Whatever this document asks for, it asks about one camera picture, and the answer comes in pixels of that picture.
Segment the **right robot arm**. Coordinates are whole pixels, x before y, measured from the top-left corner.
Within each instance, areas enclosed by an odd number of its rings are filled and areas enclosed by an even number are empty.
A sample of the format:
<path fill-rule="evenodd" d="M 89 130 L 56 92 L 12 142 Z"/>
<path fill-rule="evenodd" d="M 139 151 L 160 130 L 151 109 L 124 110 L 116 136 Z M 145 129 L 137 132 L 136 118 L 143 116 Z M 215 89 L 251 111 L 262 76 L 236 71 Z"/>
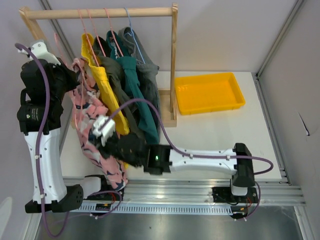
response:
<path fill-rule="evenodd" d="M 256 196 L 252 154 L 243 143 L 236 143 L 226 150 L 196 151 L 165 144 L 147 144 L 135 133 L 124 136 L 96 133 L 92 142 L 102 156 L 113 156 L 135 168 L 142 168 L 150 175 L 182 171 L 213 171 L 230 175 L 229 187 L 212 191 L 215 202 L 234 205 L 253 201 Z"/>

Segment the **yellow shorts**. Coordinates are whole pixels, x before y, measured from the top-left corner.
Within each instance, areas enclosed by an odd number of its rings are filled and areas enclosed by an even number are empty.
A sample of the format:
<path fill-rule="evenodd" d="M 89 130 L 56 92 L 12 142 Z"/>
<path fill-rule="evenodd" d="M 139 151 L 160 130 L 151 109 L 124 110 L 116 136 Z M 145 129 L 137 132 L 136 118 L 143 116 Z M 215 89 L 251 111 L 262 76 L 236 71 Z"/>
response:
<path fill-rule="evenodd" d="M 88 33 L 88 37 L 93 47 L 93 36 Z M 87 61 L 91 74 L 97 83 L 102 102 L 106 105 L 110 114 L 114 113 L 119 108 L 118 99 L 109 83 L 105 68 L 101 66 L 100 59 L 97 56 L 96 58 L 99 62 L 99 66 L 96 66 L 84 33 L 81 36 L 81 55 Z"/>

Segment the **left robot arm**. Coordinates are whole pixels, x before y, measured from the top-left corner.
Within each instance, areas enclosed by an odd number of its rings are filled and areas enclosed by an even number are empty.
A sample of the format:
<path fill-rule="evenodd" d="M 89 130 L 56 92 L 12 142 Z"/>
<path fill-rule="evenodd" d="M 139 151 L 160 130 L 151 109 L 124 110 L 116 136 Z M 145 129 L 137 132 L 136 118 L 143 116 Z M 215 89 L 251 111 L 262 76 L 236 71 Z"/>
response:
<path fill-rule="evenodd" d="M 33 172 L 33 195 L 25 205 L 26 213 L 64 213 L 80 208 L 88 197 L 105 199 L 109 188 L 103 183 L 102 176 L 86 176 L 80 183 L 66 186 L 62 175 L 62 102 L 66 92 L 78 85 L 75 73 L 63 63 L 38 59 L 25 63 L 20 77 L 25 88 L 20 93 L 17 119 L 28 146 Z"/>

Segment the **pink floral shorts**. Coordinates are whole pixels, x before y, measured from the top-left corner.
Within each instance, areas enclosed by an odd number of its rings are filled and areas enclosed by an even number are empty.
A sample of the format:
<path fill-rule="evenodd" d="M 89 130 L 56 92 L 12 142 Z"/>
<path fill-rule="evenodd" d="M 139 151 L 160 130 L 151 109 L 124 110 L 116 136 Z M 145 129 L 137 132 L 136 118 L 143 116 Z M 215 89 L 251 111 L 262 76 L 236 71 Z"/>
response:
<path fill-rule="evenodd" d="M 103 156 L 97 149 L 101 146 L 100 137 L 103 136 L 99 127 L 109 118 L 109 110 L 99 100 L 98 85 L 94 78 L 87 74 L 85 61 L 75 58 L 71 69 L 75 71 L 79 83 L 70 94 L 73 104 L 72 118 L 82 153 L 102 170 L 113 190 L 120 191 L 128 183 L 123 162 L 110 154 Z"/>

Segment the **teal green shorts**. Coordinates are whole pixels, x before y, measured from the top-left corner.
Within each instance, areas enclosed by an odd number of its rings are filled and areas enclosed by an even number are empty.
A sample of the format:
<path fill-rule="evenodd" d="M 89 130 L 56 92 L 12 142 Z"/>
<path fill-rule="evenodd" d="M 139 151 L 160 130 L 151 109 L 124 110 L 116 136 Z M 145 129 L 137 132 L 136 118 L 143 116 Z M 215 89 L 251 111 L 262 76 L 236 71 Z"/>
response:
<path fill-rule="evenodd" d="M 135 32 L 129 27 L 118 33 L 106 34 L 107 56 L 103 60 L 107 76 L 119 102 L 124 104 L 130 99 L 145 99 L 160 109 L 160 97 L 155 65 Z M 124 108 L 130 130 L 149 144 L 160 141 L 160 124 L 157 115 L 144 102 L 135 102 Z"/>

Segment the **olive green shorts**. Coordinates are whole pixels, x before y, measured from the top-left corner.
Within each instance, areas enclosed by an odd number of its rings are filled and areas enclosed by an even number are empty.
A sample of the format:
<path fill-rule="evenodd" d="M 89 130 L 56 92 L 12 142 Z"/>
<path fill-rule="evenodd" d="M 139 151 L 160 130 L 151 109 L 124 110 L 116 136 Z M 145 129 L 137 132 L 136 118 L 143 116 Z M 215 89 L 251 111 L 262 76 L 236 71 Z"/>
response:
<path fill-rule="evenodd" d="M 129 101 L 131 98 L 124 91 L 124 87 L 126 86 L 124 69 L 116 59 L 112 57 L 112 49 L 109 47 L 108 43 L 101 37 L 95 37 L 92 48 L 95 55 L 99 58 L 100 64 L 105 69 L 110 86 L 120 105 Z M 132 103 L 126 106 L 122 112 L 127 118 L 130 131 L 145 141 L 145 134 L 138 127 L 140 123 L 140 111 L 138 109 L 138 105 L 136 103 Z"/>

